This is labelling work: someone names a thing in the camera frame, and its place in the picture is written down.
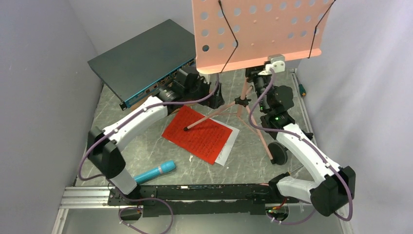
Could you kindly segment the red sheet music booklet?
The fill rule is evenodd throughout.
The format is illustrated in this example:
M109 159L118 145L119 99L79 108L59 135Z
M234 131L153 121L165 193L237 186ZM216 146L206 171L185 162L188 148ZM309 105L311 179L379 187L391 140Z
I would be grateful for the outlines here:
M162 137L212 165L232 130L209 118L187 131L184 130L203 117L190 107L183 106L166 127Z

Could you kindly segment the pink music stand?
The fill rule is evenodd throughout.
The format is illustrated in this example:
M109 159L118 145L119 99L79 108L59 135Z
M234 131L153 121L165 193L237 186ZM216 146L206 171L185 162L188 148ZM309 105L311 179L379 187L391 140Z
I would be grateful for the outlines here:
M196 67L200 73L265 66L321 54L331 0L194 0Z

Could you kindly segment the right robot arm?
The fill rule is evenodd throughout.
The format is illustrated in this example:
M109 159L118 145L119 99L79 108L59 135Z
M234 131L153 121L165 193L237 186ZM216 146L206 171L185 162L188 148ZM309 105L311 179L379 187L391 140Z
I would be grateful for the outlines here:
M281 202L286 197L293 197L312 204L323 216L334 214L343 221L350 221L356 186L354 169L342 167L329 158L289 115L288 109L294 105L293 91L288 86L273 84L274 68L247 68L245 76L247 82L253 83L258 98L251 109L259 108L263 114L260 126L249 114L250 125L270 134L279 143L277 150L283 156L286 156L285 150L289 150L313 178L307 181L293 178L289 173L281 174L269 182L269 198Z

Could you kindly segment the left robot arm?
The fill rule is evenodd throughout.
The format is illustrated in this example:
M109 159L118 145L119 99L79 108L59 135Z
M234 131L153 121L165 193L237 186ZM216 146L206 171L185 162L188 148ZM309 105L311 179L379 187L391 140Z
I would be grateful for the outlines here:
M88 149L83 158L121 192L120 197L125 203L135 204L141 198L140 185L128 172L121 152L148 127L185 105L199 103L218 108L224 103L221 87L219 78L212 85L198 72L179 69L174 79L126 117L104 129L93 127L88 133Z

